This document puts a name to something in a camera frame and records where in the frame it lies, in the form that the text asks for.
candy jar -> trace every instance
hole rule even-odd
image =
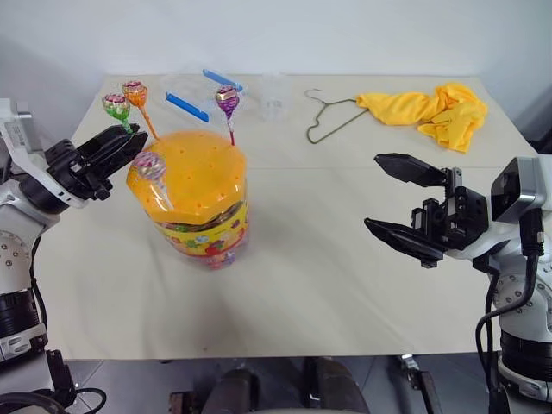
[[[246,159],[219,134],[161,136],[136,157],[127,184],[172,246],[210,268],[231,264],[247,241]]]

orange lollipop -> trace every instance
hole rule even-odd
[[[149,131],[156,140],[159,140],[159,136],[155,132],[154,126],[149,119],[149,115],[146,113],[147,87],[139,80],[130,80],[122,86],[122,93],[124,93],[124,96],[133,106],[140,110],[142,116],[146,120]]]

white wall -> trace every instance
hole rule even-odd
[[[549,0],[2,0],[0,96],[70,137],[104,73],[480,75],[531,138],[552,128]]]

wire hanger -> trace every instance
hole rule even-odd
[[[363,110],[361,113],[353,116],[351,119],[349,119],[348,121],[346,121],[345,123],[342,123],[340,126],[338,126],[337,128],[335,128],[334,130],[330,131],[328,134],[324,135],[323,137],[319,138],[318,140],[316,141],[313,141],[312,138],[311,138],[311,130],[312,129],[315,129],[315,128],[318,128],[320,126],[320,121],[318,121],[318,118],[320,117],[320,115],[322,115],[322,113],[328,109],[328,107],[330,107],[331,105],[337,105],[337,104],[343,104],[345,102],[356,102],[354,99],[342,99],[341,101],[335,101],[335,102],[325,102],[323,101],[322,99],[320,99],[319,97],[313,97],[310,95],[310,92],[312,91],[320,91],[319,89],[309,89],[307,91],[304,92],[304,95],[310,99],[314,99],[315,101],[318,101],[320,104],[323,105],[322,109],[320,110],[320,112],[317,113],[317,115],[315,116],[314,118],[314,124],[310,125],[309,128],[307,128],[307,140],[309,140],[309,142],[311,144],[318,144],[318,142],[320,141],[323,141],[325,140],[326,138],[328,138],[330,135],[333,135],[334,133],[336,133],[337,131],[339,131],[341,128],[349,125],[352,121],[354,121],[356,118],[358,118],[359,116],[361,116],[362,114],[364,114],[365,112],[368,112],[368,109],[366,110]]]

lollipop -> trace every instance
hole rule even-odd
[[[223,110],[224,114],[226,115],[226,124],[228,125],[228,129],[230,131],[230,140],[232,140],[232,145],[235,145],[234,127],[232,125],[232,122],[230,121],[230,118],[232,117],[232,113],[240,102],[238,91],[235,89],[234,86],[223,85],[219,88],[218,91],[216,91],[215,99],[218,107]]]
[[[123,95],[110,93],[102,98],[103,108],[105,111],[121,122],[125,130],[132,134],[132,128],[129,124],[130,106],[129,101]]]
[[[138,167],[138,173],[143,179],[154,182],[160,190],[160,195],[165,201],[167,207],[172,210],[173,204],[169,199],[166,185],[163,182],[166,170],[165,161],[157,153],[142,151],[136,155],[134,161],[132,161],[132,164],[133,166]]]
[[[131,80],[122,86],[122,93],[124,93],[124,96],[131,104],[140,110],[142,116],[146,120],[149,131],[156,140],[159,140],[159,136],[155,132],[154,126],[146,112],[147,87],[139,80]]]

